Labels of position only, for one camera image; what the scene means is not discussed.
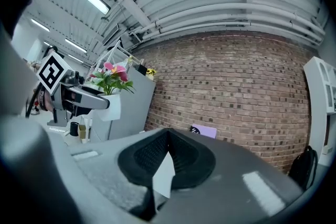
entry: white wall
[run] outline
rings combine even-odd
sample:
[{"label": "white wall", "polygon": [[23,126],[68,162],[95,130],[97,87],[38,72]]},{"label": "white wall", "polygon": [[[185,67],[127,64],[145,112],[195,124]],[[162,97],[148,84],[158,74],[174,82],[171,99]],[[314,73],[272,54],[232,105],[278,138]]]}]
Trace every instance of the white wall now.
[{"label": "white wall", "polygon": [[72,60],[71,58],[65,56],[64,61],[67,62],[68,65],[70,65],[74,70],[78,71],[81,76],[84,78],[89,72],[89,68],[86,68],[83,66],[80,62],[77,62],[76,60]]},{"label": "white wall", "polygon": [[42,58],[42,53],[45,51],[45,46],[40,39],[36,39],[30,48],[30,51],[26,57],[27,61],[35,61],[40,60]]},{"label": "white wall", "polygon": [[322,60],[336,67],[336,24],[331,17],[324,30],[325,37],[318,52]]},{"label": "white wall", "polygon": [[21,58],[28,60],[27,57],[30,49],[38,38],[38,35],[39,31],[30,26],[24,19],[16,25],[12,39],[12,46]]}]

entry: pink flower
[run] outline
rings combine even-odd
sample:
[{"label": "pink flower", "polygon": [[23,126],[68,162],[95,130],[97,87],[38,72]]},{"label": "pink flower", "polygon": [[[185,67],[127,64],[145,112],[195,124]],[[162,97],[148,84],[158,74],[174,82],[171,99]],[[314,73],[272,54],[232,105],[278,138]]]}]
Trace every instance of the pink flower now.
[{"label": "pink flower", "polygon": [[120,72],[119,73],[119,76],[120,76],[120,79],[124,82],[127,82],[128,81],[128,76],[127,76],[127,73],[126,72]]},{"label": "pink flower", "polygon": [[107,70],[112,70],[112,69],[113,69],[113,64],[111,64],[110,62],[105,62],[105,63],[104,63],[104,67],[105,67]]},{"label": "pink flower", "polygon": [[114,73],[126,72],[126,68],[122,66],[117,66],[117,69]]}]

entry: purple card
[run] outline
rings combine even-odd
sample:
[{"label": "purple card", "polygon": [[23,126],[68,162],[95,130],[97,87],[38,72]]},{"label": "purple card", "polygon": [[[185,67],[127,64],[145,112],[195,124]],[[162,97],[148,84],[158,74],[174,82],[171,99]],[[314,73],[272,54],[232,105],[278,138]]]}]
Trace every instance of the purple card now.
[{"label": "purple card", "polygon": [[198,131],[201,135],[211,137],[211,138],[216,138],[216,133],[217,133],[216,128],[197,125],[197,124],[193,124],[192,127],[198,129]]}]

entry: brick wall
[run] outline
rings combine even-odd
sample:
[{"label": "brick wall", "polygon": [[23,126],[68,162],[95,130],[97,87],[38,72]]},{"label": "brick wall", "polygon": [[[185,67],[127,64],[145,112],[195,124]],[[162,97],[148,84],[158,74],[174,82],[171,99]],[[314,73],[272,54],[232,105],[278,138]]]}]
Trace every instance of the brick wall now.
[{"label": "brick wall", "polygon": [[135,55],[157,71],[147,130],[214,127],[217,139],[284,172],[303,151],[310,126],[303,65],[312,52],[278,36],[231,32],[174,39]]}]

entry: ceiling pipe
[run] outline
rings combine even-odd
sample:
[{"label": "ceiling pipe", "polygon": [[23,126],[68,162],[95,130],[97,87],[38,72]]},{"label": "ceiling pipe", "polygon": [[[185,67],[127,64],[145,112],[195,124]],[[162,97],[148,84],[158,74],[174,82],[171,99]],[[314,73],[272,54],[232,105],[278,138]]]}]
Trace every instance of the ceiling pipe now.
[{"label": "ceiling pipe", "polygon": [[282,29],[282,28],[279,28],[279,27],[276,27],[276,26],[256,24],[256,23],[249,23],[249,22],[217,22],[217,23],[207,23],[207,24],[192,25],[192,26],[187,26],[187,27],[179,28],[179,29],[176,29],[176,30],[168,31],[168,32],[165,32],[165,33],[153,36],[153,37],[151,37],[151,39],[159,38],[159,37],[163,37],[163,36],[167,36],[167,35],[171,35],[171,34],[175,34],[175,33],[186,31],[186,30],[192,30],[192,29],[202,28],[202,27],[235,26],[235,25],[236,26],[266,27],[266,28],[282,31],[282,32],[285,32],[285,33],[297,36],[297,37],[302,38],[304,40],[307,40],[308,42],[311,42],[311,43],[313,43],[313,44],[315,44],[317,46],[320,45],[320,43],[318,43],[318,42],[316,42],[316,41],[314,41],[314,40],[312,40],[312,39],[310,39],[308,37],[305,37],[305,36],[300,35],[298,33],[291,32],[289,30],[285,30],[285,29]]},{"label": "ceiling pipe", "polygon": [[306,19],[304,19],[304,18],[302,18],[302,17],[300,17],[300,16],[298,16],[294,13],[287,12],[285,10],[282,10],[282,9],[279,9],[279,8],[274,8],[274,7],[271,7],[271,6],[250,4],[250,3],[222,3],[222,4],[206,5],[206,6],[187,9],[187,10],[184,10],[182,12],[178,12],[178,13],[169,15],[167,17],[164,17],[162,19],[156,20],[155,22],[147,25],[146,27],[143,27],[141,30],[135,31],[135,33],[136,34],[143,33],[143,32],[145,32],[149,29],[160,26],[160,25],[165,24],[167,22],[170,22],[172,20],[182,18],[184,16],[193,15],[193,14],[197,14],[197,13],[201,13],[201,12],[211,12],[211,11],[214,11],[214,10],[225,10],[225,9],[248,9],[248,10],[258,10],[258,11],[261,11],[261,12],[268,12],[268,13],[272,13],[272,14],[275,14],[275,15],[279,15],[279,16],[291,19],[291,20],[295,20],[299,23],[302,23],[302,24],[310,27],[311,29],[316,30],[317,32],[319,32],[322,35],[326,34],[323,31],[323,29],[319,28],[318,26],[316,26],[312,22],[310,22],[310,21],[308,21],[308,20],[306,20]]},{"label": "ceiling pipe", "polygon": [[317,36],[313,32],[311,32],[311,31],[309,31],[309,30],[307,30],[303,27],[294,25],[291,22],[287,22],[287,21],[284,21],[284,20],[281,20],[281,19],[271,18],[271,17],[264,16],[264,15],[255,15],[255,14],[219,14],[219,15],[203,16],[203,17],[200,17],[200,18],[185,20],[185,21],[182,21],[180,23],[176,23],[176,24],[173,24],[173,25],[163,27],[160,30],[154,31],[154,32],[152,32],[148,35],[144,35],[142,39],[146,40],[146,39],[149,39],[153,36],[157,36],[159,34],[162,34],[164,32],[168,32],[170,30],[178,29],[178,28],[185,27],[185,26],[188,26],[188,25],[201,24],[201,23],[205,23],[205,22],[214,22],[214,21],[227,20],[227,19],[258,20],[258,21],[262,21],[262,22],[268,22],[268,23],[272,23],[272,24],[282,25],[282,26],[285,26],[285,27],[292,28],[292,29],[294,29],[298,32],[301,32],[301,33],[305,34],[305,35],[308,35],[308,36],[312,37],[313,39],[316,39],[317,41],[322,41],[322,38]]}]

